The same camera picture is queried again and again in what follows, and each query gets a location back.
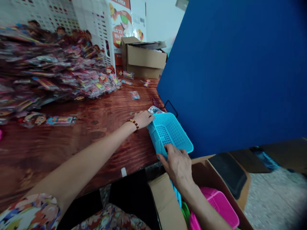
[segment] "black tray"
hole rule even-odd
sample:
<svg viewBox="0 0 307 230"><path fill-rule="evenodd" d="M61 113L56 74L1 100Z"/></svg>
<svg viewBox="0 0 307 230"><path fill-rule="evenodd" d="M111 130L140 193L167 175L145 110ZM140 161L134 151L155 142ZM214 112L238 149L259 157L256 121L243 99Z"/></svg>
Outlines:
<svg viewBox="0 0 307 230"><path fill-rule="evenodd" d="M228 153L220 153L209 159L216 171L221 175L233 197L238 200L247 180L243 169Z"/></svg>

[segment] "wooden table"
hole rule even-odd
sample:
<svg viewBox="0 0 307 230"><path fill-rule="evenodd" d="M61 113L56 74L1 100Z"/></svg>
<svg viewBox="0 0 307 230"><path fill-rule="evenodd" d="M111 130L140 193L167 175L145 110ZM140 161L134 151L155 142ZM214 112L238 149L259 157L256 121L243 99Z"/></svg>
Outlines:
<svg viewBox="0 0 307 230"><path fill-rule="evenodd" d="M77 114L78 120L69 127L27 129L15 121L1 126L0 141L0 212L35 186L72 155L120 127L130 112L144 111L153 105L151 97L163 107L157 93L159 80L151 80L149 88L140 79L133 85L123 84L120 90L99 99L83 102L52 103L41 112L50 115ZM137 90L140 99L132 100L130 91ZM146 128L132 134L118 148L80 195L91 192L122 177L121 169L131 174L157 162L154 146Z"/></svg>

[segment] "tiled floor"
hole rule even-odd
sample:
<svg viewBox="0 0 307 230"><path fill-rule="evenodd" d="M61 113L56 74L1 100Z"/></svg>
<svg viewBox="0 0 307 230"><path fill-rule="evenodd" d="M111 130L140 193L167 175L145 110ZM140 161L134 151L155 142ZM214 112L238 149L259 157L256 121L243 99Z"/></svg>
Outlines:
<svg viewBox="0 0 307 230"><path fill-rule="evenodd" d="M307 180L278 169L251 174L245 215L255 230L295 229L307 209Z"/></svg>

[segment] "floral clothing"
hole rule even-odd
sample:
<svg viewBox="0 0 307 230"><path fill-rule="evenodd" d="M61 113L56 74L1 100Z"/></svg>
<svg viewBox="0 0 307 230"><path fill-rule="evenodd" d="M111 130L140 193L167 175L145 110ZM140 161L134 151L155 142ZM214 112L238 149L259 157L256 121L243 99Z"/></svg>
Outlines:
<svg viewBox="0 0 307 230"><path fill-rule="evenodd" d="M0 229L50 229L55 230L61 215L55 197L35 194L21 199L0 215ZM73 230L141 229L149 227L136 216L126 214L109 204L104 210L78 224Z"/></svg>

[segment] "white wall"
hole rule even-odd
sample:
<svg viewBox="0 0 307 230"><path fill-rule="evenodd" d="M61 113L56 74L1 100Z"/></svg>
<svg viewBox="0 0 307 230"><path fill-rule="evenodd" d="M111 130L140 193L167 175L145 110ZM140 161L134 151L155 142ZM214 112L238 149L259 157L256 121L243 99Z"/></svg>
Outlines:
<svg viewBox="0 0 307 230"><path fill-rule="evenodd" d="M169 53L185 12L176 7L176 0L146 0L147 41L166 41Z"/></svg>

